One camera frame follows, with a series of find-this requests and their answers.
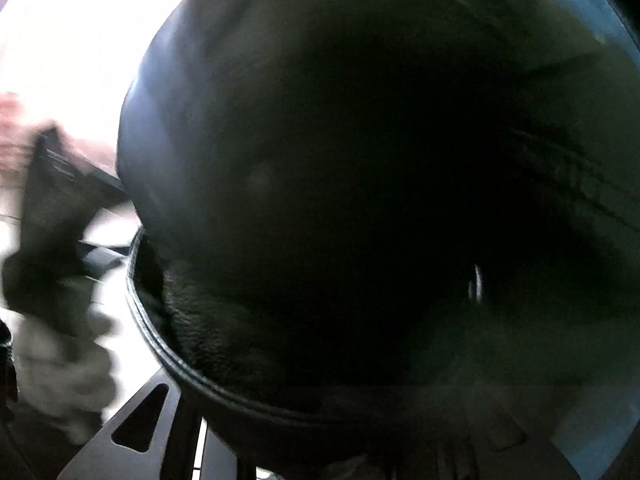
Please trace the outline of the blue striped bed cover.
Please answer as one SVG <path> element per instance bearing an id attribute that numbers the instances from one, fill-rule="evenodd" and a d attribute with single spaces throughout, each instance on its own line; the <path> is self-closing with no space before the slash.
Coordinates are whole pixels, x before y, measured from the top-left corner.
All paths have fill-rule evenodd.
<path id="1" fill-rule="evenodd" d="M 639 80 L 639 0 L 556 0 L 597 39 L 621 48 Z M 580 390 L 552 442 L 583 479 L 639 477 L 639 347 L 602 376 L 602 384 Z"/>

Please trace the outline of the black leather jacket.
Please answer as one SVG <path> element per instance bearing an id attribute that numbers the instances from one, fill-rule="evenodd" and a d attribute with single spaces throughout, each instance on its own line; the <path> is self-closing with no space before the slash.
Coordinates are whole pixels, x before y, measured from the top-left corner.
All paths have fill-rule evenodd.
<path id="1" fill-rule="evenodd" d="M 120 113 L 146 339 L 238 464 L 573 479 L 639 367 L 639 69 L 558 0 L 182 0 Z"/>

